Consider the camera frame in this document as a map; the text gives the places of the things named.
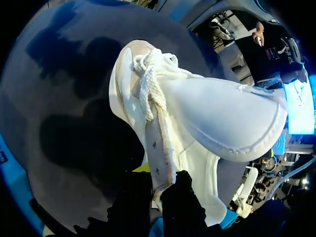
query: hand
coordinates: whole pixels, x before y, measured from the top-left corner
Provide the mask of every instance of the hand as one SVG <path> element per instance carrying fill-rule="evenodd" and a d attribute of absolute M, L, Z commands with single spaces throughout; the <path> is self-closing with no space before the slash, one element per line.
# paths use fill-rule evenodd
<path fill-rule="evenodd" d="M 259 37 L 261 39 L 261 44 L 262 46 L 264 46 L 265 44 L 265 38 L 263 37 L 263 31 L 256 31 L 254 33 L 252 33 L 252 38 L 253 38 L 253 41 L 255 41 L 256 44 L 259 44 L 257 41 L 256 41 L 256 38 Z"/>
<path fill-rule="evenodd" d="M 296 73 L 296 75 L 297 75 L 296 78 L 297 78 L 300 82 L 307 82 L 308 73 L 307 73 L 307 71 L 306 71 L 305 68 L 302 68 L 301 70 L 296 71 L 295 73 Z"/>

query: blue light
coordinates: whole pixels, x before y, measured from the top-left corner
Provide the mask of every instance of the blue light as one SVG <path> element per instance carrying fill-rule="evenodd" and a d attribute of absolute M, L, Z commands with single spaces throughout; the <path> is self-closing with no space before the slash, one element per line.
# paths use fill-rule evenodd
<path fill-rule="evenodd" d="M 288 104 L 288 133 L 314 134 L 314 101 L 309 80 L 307 83 L 295 80 L 284 84 L 284 89 Z"/>

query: equipment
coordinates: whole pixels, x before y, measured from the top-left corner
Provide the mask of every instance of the equipment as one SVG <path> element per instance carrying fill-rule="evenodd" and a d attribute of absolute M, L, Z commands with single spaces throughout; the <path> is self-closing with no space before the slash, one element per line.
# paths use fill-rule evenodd
<path fill-rule="evenodd" d="M 257 43 L 260 47 L 262 47 L 262 41 L 261 41 L 260 37 L 257 36 L 255 40 L 256 40 L 256 43 Z"/>

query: black t-shirt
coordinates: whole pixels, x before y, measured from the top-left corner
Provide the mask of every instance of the black t-shirt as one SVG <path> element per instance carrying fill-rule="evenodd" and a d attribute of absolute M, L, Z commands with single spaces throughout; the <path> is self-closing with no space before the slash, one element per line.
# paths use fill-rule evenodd
<path fill-rule="evenodd" d="M 236 40 L 240 51 L 251 71 L 255 81 L 260 81 L 273 76 L 300 70 L 302 65 L 295 62 L 289 47 L 284 53 L 278 53 L 286 46 L 288 33 L 282 26 L 262 23 L 264 26 L 264 46 L 256 44 L 252 36 Z"/>

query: gray floor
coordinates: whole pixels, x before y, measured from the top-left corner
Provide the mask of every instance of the gray floor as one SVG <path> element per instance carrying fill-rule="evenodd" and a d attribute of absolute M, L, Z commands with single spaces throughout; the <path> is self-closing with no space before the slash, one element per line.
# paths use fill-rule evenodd
<path fill-rule="evenodd" d="M 124 45 L 147 40 L 205 77 L 237 81 L 217 54 L 159 13 L 118 1 L 72 1 L 35 17 L 7 61 L 0 87 L 0 132 L 27 170 L 38 202 L 59 222 L 106 220 L 115 180 L 138 167 L 143 148 L 110 111 L 108 86 Z M 228 204 L 244 163 L 220 160 L 218 191 Z"/>

